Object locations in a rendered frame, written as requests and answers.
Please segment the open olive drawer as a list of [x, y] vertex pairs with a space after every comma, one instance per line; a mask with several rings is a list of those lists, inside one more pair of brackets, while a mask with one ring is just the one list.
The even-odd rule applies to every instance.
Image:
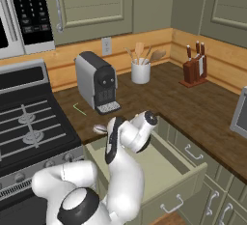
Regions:
[[149, 225], [166, 212], [178, 210], [187, 199], [200, 191], [207, 164], [193, 166], [156, 132], [139, 154], [125, 151], [143, 168], [145, 191], [138, 216], [125, 225]]

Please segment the grey countertop appliance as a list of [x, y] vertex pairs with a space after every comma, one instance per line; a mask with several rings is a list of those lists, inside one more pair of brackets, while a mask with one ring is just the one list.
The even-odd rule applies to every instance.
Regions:
[[247, 139], [247, 86], [242, 89], [239, 96], [230, 129]]

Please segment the white utensil pot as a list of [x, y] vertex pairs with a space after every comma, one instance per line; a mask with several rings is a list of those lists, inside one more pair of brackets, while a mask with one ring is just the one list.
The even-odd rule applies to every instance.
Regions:
[[131, 80], [135, 84], [146, 84], [151, 77], [151, 63], [148, 59], [135, 59], [131, 63]]

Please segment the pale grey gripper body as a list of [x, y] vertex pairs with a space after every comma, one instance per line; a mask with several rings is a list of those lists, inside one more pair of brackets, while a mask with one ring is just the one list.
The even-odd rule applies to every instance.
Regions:
[[93, 132], [97, 134], [106, 134], [107, 133], [107, 127], [103, 125], [94, 125]]

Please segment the white and black microwave oven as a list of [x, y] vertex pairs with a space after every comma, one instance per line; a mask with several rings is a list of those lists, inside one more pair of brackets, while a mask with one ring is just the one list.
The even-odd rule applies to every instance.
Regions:
[[54, 49], [46, 0], [0, 0], [0, 59]]

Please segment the black and silver stove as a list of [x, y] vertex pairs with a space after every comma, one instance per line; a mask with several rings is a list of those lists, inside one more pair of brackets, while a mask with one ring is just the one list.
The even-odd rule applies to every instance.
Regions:
[[0, 225], [45, 225], [46, 201], [33, 193], [32, 177], [48, 160], [66, 163], [67, 153], [81, 160], [82, 142], [53, 96], [44, 60], [0, 67]]

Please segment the olive corner wall cupboard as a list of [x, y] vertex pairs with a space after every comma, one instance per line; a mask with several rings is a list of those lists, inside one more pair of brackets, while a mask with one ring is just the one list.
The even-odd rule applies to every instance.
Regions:
[[171, 25], [247, 48], [247, 0], [173, 0]]

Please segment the brown wooden knife block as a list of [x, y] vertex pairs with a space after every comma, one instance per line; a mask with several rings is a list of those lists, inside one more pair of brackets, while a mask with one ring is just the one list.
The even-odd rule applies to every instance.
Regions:
[[183, 79], [180, 84], [187, 88], [192, 88], [205, 83], [206, 76], [206, 56], [204, 55], [200, 59], [193, 58], [183, 64]]

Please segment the thin green bent stick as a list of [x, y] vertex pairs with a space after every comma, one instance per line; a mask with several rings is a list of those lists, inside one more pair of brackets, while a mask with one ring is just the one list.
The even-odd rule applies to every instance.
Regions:
[[75, 110], [77, 110], [78, 112], [80, 112], [81, 114], [87, 116], [87, 114], [86, 114], [85, 112], [83, 112], [81, 109], [79, 109], [79, 108], [77, 107], [77, 105], [78, 105], [78, 102], [75, 103], [75, 104], [73, 105], [73, 108], [74, 108]]

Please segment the white wall outlet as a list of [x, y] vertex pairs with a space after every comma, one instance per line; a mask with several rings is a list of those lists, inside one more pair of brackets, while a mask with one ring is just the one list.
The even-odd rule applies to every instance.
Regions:
[[112, 39], [110, 37], [101, 39], [102, 45], [102, 55], [111, 55], [112, 54]]

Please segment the olive base cupboard door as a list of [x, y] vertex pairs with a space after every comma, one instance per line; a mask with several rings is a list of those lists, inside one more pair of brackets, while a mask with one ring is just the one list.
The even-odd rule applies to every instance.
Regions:
[[[219, 192], [219, 197], [212, 201], [212, 216], [206, 216], [206, 206], [214, 190]], [[192, 225], [213, 225], [225, 197], [225, 191], [215, 182], [205, 177], [201, 190], [193, 196], [193, 202], [189, 206], [191, 215], [189, 220]]]
[[226, 197], [215, 225], [218, 225], [220, 216], [228, 203], [231, 203], [233, 205], [233, 210], [226, 213], [224, 218], [225, 225], [247, 225], [247, 210], [230, 195]]

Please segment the grey and black coffee machine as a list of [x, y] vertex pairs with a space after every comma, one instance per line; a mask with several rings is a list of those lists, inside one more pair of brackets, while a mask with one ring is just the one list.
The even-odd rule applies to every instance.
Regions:
[[118, 79], [116, 70], [92, 51], [83, 51], [75, 59], [80, 95], [100, 115], [117, 111]]

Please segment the wide wooden spatula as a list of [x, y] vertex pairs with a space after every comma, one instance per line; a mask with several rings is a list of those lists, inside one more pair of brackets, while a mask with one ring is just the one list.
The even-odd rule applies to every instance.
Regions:
[[155, 50], [150, 57], [150, 63], [155, 60], [160, 60], [162, 57], [166, 55], [165, 50]]

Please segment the olive wall cupboard door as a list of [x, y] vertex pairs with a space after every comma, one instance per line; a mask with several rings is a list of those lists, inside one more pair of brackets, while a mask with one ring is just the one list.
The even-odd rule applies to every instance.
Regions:
[[56, 0], [46, 0], [56, 45], [132, 31], [132, 0], [59, 0], [64, 32], [58, 33]]

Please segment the thin wooden stick tool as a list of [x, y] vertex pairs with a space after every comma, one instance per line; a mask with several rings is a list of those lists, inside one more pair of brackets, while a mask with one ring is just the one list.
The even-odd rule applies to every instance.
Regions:
[[148, 52], [147, 52], [147, 54], [146, 54], [146, 56], [145, 56], [145, 58], [144, 58], [144, 60], [143, 60], [143, 63], [145, 62], [145, 60], [146, 60], [147, 57], [149, 56], [150, 52], [151, 52], [151, 46], [149, 47], [149, 50], [148, 50]]

